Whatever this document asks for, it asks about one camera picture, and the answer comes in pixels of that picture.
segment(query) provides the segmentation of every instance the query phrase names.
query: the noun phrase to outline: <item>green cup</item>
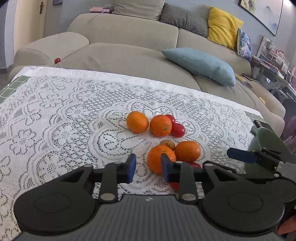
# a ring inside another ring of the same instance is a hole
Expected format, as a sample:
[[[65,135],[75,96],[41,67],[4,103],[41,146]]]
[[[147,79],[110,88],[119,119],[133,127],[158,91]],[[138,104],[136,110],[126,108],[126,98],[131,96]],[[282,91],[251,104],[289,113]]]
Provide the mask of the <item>green cup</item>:
[[[285,143],[283,143],[283,141],[276,134],[274,134],[267,128],[257,128],[254,126],[251,129],[251,133],[254,135],[254,138],[250,143],[248,151],[262,150],[262,148],[265,147],[271,150],[279,150],[282,153],[287,152],[290,154],[290,151]],[[257,163],[244,163],[244,169],[247,174],[256,176],[266,176],[271,174],[269,171],[259,166]]]

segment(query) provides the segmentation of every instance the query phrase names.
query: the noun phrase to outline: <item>white lace tablecloth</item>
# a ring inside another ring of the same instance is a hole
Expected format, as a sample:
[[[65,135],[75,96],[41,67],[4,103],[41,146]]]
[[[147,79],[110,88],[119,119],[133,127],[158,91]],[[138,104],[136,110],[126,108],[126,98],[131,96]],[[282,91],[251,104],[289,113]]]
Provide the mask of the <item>white lace tablecloth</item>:
[[[243,171],[229,159],[230,147],[247,149],[253,136],[245,111],[259,112],[197,90],[119,74],[49,67],[25,67],[32,76],[0,105],[0,240],[19,233],[13,204],[25,191],[85,164],[102,168],[137,155],[133,183],[119,194],[172,193],[150,172],[147,152],[162,139],[194,140],[206,160]],[[171,114],[183,124],[183,138],[133,134],[125,118],[133,110],[148,119]],[[199,195],[201,185],[197,183]]]

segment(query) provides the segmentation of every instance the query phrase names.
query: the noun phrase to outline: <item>door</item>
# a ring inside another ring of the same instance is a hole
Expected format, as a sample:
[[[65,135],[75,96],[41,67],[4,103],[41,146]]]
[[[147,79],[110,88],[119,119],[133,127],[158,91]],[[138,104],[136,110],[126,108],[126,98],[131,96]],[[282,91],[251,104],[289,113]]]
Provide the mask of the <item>door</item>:
[[[48,0],[17,0],[14,26],[15,53],[19,48],[44,38]]]

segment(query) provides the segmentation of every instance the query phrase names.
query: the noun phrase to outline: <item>beige sofa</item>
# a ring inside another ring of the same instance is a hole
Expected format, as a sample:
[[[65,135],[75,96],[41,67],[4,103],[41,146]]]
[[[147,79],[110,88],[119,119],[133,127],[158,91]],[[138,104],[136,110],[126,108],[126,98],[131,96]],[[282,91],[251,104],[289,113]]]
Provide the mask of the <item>beige sofa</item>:
[[[231,65],[237,74],[251,74],[250,63],[236,52],[184,29],[158,21],[113,14],[82,14],[65,33],[28,44],[17,51],[11,78],[28,65],[85,69],[148,78],[217,95],[260,111],[280,135],[284,107],[268,91],[254,86],[254,93],[240,82],[220,86],[191,75],[167,60],[164,49],[190,47],[210,53]],[[61,62],[54,64],[56,58]],[[264,105],[258,97],[266,101]]]

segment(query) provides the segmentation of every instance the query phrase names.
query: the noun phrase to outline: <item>cherry tomato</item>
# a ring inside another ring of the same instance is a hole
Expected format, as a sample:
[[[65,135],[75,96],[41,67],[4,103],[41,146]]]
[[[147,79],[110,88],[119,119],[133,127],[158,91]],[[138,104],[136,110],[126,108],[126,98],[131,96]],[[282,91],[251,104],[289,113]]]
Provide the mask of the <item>cherry tomato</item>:
[[[179,191],[179,183],[169,183],[169,184],[175,192]]]
[[[176,123],[176,119],[172,115],[167,114],[165,116],[170,118],[170,121],[172,122],[172,124]]]
[[[192,163],[190,163],[190,165],[192,166],[192,168],[194,168],[194,167],[201,168],[201,165],[199,165],[196,162],[192,162]]]
[[[59,62],[61,62],[61,59],[60,59],[60,58],[56,58],[56,59],[54,60],[54,63],[55,63],[55,64],[57,64],[57,63],[59,63]]]
[[[170,134],[174,137],[182,137],[185,135],[185,128],[179,123],[174,123]]]

